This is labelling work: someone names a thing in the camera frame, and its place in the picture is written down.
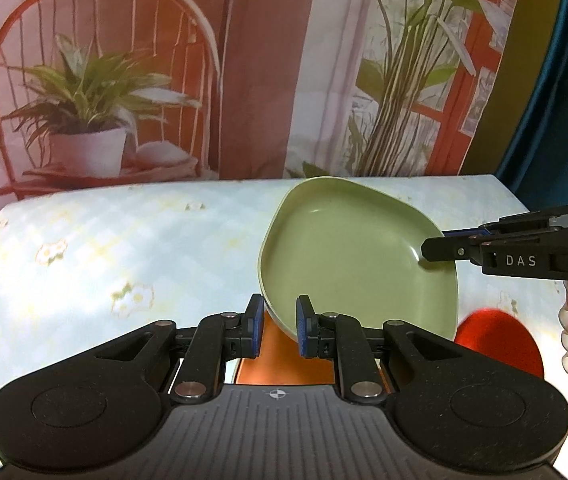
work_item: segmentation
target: tall plant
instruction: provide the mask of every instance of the tall plant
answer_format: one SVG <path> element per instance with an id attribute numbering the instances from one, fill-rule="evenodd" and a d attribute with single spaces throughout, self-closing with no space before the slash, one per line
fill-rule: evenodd
<path id="1" fill-rule="evenodd" d="M 377 0 L 386 31 L 386 55 L 382 61 L 362 59 L 357 87 L 377 104 L 368 130 L 360 131 L 353 117 L 347 125 L 350 165 L 357 176 L 392 176 L 406 163 L 418 138 L 419 121 L 408 131 L 413 105 L 424 88 L 447 81 L 454 66 L 442 64 L 452 46 L 465 69 L 475 75 L 473 62 L 446 23 L 456 7 L 482 12 L 479 0 L 423 0 L 409 9 L 404 0 L 404 20 L 399 41 L 393 43 L 386 0 Z"/>

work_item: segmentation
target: flower pattern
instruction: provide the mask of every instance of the flower pattern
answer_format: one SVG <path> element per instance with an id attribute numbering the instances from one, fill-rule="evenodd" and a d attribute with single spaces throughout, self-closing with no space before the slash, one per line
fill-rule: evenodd
<path id="1" fill-rule="evenodd" d="M 43 266 L 49 266 L 54 260 L 61 260 L 68 244 L 62 239 L 55 244 L 43 244 L 35 255 L 35 261 Z"/>
<path id="2" fill-rule="evenodd" d="M 122 290 L 112 294 L 111 297 L 113 300 L 112 313 L 123 319 L 130 316 L 133 312 L 151 310 L 155 292 L 150 285 L 144 285 L 143 283 L 131 285 L 127 283 Z"/>

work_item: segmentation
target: metal screw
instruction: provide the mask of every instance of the metal screw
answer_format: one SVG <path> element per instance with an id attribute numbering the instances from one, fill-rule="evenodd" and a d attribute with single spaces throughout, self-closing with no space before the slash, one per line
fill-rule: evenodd
<path id="1" fill-rule="evenodd" d="M 186 381 L 175 387 L 175 393 L 186 399 L 197 399 L 206 393 L 206 386 L 196 381 Z"/>
<path id="2" fill-rule="evenodd" d="M 377 397 L 382 393 L 382 386 L 372 381 L 360 381 L 351 386 L 350 390 L 358 397 Z"/>

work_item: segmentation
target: blue gripper pad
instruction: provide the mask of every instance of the blue gripper pad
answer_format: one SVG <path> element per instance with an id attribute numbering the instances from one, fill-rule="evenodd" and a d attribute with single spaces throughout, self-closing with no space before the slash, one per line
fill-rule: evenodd
<path id="1" fill-rule="evenodd" d="M 306 356 L 306 320 L 304 319 L 304 309 L 301 301 L 296 301 L 295 319 L 298 324 L 298 348 L 302 357 Z"/>
<path id="2" fill-rule="evenodd" d="M 253 320 L 253 355 L 260 355 L 262 347 L 262 332 L 264 331 L 264 298 L 260 297 L 260 303 L 257 306 L 255 319 Z"/>

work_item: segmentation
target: floral tablecloth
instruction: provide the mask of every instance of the floral tablecloth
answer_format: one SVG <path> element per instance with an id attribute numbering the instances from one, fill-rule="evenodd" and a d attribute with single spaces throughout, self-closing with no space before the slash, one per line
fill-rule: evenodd
<path id="1" fill-rule="evenodd" d="M 424 211 L 442 229 L 524 212 L 492 176 L 362 182 Z M 256 261 L 295 180 L 94 189 L 17 202 L 0 213 L 0 387 L 157 319 L 194 326 L 243 311 Z M 557 312 L 561 283 L 482 275 L 458 263 L 459 318 L 484 306 L 519 317 L 546 378 L 568 398 Z M 233 366 L 227 370 L 232 377 Z M 556 463 L 568 477 L 568 440 Z"/>

